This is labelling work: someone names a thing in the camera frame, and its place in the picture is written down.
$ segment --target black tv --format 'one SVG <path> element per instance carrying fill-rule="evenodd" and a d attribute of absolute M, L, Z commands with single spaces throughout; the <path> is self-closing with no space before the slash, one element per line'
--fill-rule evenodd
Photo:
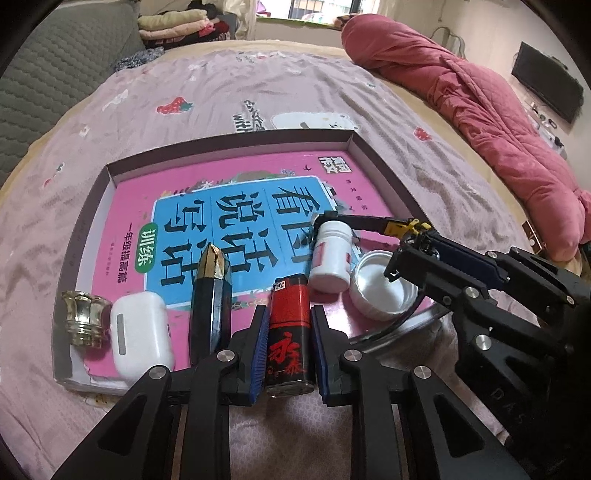
<path fill-rule="evenodd" d="M 522 42 L 511 73 L 567 122 L 576 118 L 583 87 L 559 62 Z"/>

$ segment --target bottle cap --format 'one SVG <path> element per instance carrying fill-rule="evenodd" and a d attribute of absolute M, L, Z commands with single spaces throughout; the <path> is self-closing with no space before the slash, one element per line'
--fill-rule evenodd
<path fill-rule="evenodd" d="M 414 303 L 418 288 L 399 278 L 390 282 L 384 270 L 392 252 L 374 250 L 365 254 L 351 274 L 349 294 L 353 305 L 367 318 L 387 322 L 405 313 Z"/>

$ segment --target pink comforter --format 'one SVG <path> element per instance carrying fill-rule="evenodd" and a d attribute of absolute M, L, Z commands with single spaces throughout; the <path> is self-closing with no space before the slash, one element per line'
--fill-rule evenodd
<path fill-rule="evenodd" d="M 381 15 L 352 18 L 342 41 L 356 64 L 420 95 L 460 130 L 525 204 L 553 260 L 570 260 L 591 239 L 591 193 L 533 129 L 499 74 Z"/>

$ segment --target red spray can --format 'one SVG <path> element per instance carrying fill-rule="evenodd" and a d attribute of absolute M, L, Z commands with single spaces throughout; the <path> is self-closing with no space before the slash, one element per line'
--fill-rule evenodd
<path fill-rule="evenodd" d="M 304 274 L 278 278 L 271 294 L 266 391 L 290 397 L 314 391 L 312 328 L 308 279 Z"/>

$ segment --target brass candle holder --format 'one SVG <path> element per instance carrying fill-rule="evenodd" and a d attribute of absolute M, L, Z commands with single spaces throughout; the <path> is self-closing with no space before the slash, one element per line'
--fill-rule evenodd
<path fill-rule="evenodd" d="M 111 302 L 75 290 L 64 291 L 61 297 L 67 306 L 66 331 L 70 335 L 70 343 L 101 348 L 106 341 L 106 325 L 110 324 Z"/>

